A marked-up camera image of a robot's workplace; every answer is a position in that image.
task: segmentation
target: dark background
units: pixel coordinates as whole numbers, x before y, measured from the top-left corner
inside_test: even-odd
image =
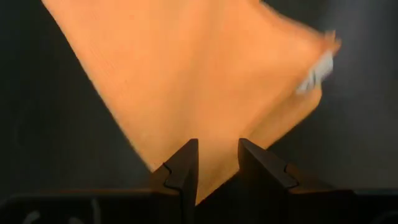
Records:
[[[338,187],[398,187],[398,1],[267,2],[343,40],[319,107],[271,150]],[[0,200],[137,187],[148,174],[40,1],[0,0]],[[244,197],[232,178],[198,223],[250,223]]]

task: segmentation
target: orange cloth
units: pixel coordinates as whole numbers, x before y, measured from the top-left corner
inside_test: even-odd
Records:
[[[238,138],[266,148],[316,107],[319,86],[295,89],[338,48],[255,0],[44,4],[151,170],[199,139],[197,202],[238,170]]]

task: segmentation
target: orange fabric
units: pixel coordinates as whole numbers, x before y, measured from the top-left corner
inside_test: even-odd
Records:
[[[238,170],[238,138],[266,148],[316,107],[295,88],[338,48],[254,0],[44,4],[151,170],[199,139],[197,202]]]

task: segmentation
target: white tag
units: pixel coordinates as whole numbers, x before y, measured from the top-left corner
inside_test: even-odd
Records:
[[[327,51],[313,68],[308,72],[307,78],[296,89],[296,93],[306,93],[320,85],[333,70],[333,54]]]

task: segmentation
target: black background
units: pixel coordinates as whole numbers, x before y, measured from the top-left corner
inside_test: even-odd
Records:
[[[267,2],[343,40],[319,107],[271,150],[338,187],[398,187],[398,1]],[[0,0],[0,200],[137,187],[148,174],[41,2]],[[198,223],[250,223],[244,196],[231,179]]]

